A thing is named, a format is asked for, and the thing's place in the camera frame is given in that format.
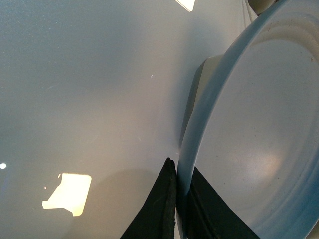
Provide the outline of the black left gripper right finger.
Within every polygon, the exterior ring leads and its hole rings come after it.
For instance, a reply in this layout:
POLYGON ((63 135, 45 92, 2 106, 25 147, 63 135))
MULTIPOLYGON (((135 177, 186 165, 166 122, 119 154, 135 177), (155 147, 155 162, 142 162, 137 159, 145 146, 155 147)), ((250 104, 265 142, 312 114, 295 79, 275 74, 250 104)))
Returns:
POLYGON ((197 168, 187 199, 189 239, 257 239, 258 236, 222 200, 197 168))

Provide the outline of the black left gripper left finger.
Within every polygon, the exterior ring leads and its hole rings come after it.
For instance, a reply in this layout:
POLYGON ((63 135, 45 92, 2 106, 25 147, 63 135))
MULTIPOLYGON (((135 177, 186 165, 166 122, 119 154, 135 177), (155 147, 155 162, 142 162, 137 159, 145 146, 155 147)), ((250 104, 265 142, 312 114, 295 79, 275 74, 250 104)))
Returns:
POLYGON ((167 158, 142 208, 121 238, 174 238, 176 188, 175 163, 167 158))

